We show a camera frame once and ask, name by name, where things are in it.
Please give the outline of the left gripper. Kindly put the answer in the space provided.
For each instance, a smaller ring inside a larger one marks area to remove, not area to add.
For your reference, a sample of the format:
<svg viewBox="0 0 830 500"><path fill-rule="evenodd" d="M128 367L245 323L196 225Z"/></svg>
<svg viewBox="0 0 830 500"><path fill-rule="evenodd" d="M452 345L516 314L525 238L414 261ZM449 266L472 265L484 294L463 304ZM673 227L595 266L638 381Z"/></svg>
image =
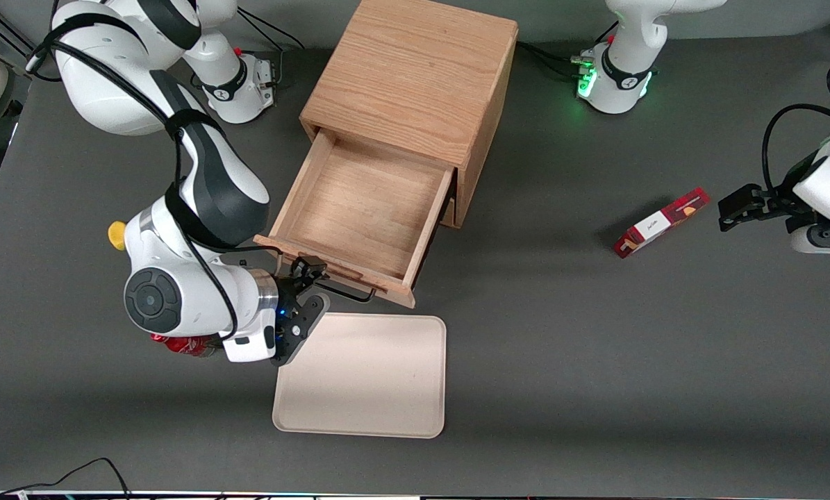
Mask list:
<svg viewBox="0 0 830 500"><path fill-rule="evenodd" d="M830 254L830 219L799 199L781 197L776 190L764 190L757 184L746 184L736 190L736 197L725 197L717 203L720 231L756 219L759 205L766 205L774 216L786 216L790 246L799 253Z"/></svg>

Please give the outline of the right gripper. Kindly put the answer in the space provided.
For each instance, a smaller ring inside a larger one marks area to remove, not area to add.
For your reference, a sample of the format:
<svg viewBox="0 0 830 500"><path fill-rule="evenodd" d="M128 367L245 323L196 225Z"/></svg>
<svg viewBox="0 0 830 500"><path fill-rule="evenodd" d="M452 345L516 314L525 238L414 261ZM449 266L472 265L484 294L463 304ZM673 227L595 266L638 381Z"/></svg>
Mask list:
<svg viewBox="0 0 830 500"><path fill-rule="evenodd" d="M298 256L291 264L291 278L254 278L256 309L249 323L224 341L228 360L268 360L273 366L285 366L294 360L329 309L330 300L325 294L304 296L327 271L323 260Z"/></svg>

